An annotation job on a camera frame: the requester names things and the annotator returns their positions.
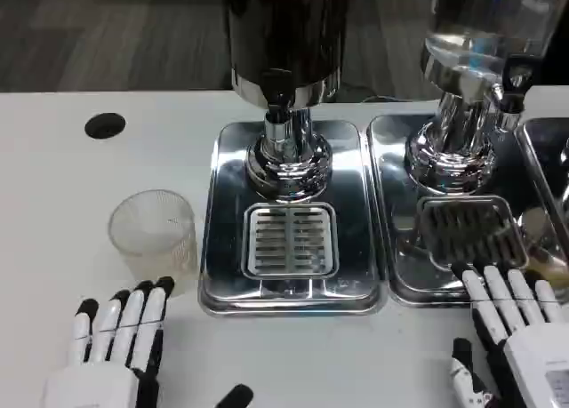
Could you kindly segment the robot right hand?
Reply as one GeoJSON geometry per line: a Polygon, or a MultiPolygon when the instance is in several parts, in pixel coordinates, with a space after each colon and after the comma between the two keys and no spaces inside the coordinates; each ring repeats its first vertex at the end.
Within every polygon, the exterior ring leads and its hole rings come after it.
{"type": "Polygon", "coordinates": [[[550,283],[534,270],[456,262],[452,272],[497,387],[474,371],[472,344],[453,341],[450,380],[462,407],[566,407],[568,322],[550,283]]]}

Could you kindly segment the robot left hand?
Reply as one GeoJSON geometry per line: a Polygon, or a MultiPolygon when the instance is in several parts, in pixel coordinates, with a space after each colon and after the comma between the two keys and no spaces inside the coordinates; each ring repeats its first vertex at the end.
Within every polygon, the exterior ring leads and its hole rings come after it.
{"type": "Polygon", "coordinates": [[[43,407],[158,407],[170,276],[93,298],[73,319],[68,361],[44,385],[43,407]]]}

